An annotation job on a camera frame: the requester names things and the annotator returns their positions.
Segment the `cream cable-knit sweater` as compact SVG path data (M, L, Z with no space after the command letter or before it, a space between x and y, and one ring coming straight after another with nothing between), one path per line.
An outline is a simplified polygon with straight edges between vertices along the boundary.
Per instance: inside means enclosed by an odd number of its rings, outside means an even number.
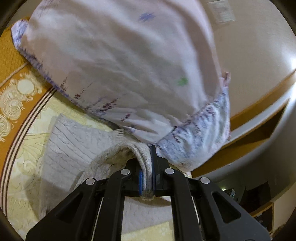
M126 198L122 231L133 232L171 220L170 202L152 193L152 159L146 144L123 130L83 126L59 115L43 156L39 218L45 217L87 178L102 180L136 158L143 171L140 198Z

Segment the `wooden shelf unit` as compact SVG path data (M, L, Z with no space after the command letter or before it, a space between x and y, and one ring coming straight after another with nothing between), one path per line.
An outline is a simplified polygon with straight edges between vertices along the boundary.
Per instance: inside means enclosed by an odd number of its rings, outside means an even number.
M272 233L274 215L273 202L267 202L255 211L251 212L250 215L255 218L269 232L269 234Z

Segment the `wooden bed headboard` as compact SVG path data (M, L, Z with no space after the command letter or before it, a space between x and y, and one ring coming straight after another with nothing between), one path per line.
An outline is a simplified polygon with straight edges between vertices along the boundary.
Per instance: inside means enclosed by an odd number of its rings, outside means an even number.
M231 166L267 142L292 100L294 87L295 72L292 72L259 101L233 116L229 142L209 161L192 171L192 177L197 178Z

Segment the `yellow patterned bed sheet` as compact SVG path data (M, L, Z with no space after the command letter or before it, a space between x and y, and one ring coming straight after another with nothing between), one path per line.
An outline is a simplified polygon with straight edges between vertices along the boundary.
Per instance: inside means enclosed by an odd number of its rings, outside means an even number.
M108 132L72 105L16 51L10 28L1 34L1 209L25 238L39 221L43 156L56 118Z

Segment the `floral lavender pillow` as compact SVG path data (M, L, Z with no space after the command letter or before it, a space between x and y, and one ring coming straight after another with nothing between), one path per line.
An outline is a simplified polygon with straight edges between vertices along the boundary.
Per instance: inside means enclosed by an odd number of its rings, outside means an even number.
M230 74L199 1L42 1L11 34L67 99L182 171L229 138Z

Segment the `white wall switch plate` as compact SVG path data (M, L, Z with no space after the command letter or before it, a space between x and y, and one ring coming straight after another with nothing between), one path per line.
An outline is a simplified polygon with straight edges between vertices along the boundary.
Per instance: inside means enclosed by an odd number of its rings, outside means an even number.
M232 8L227 0L210 1L207 5L216 23L226 24L236 21Z

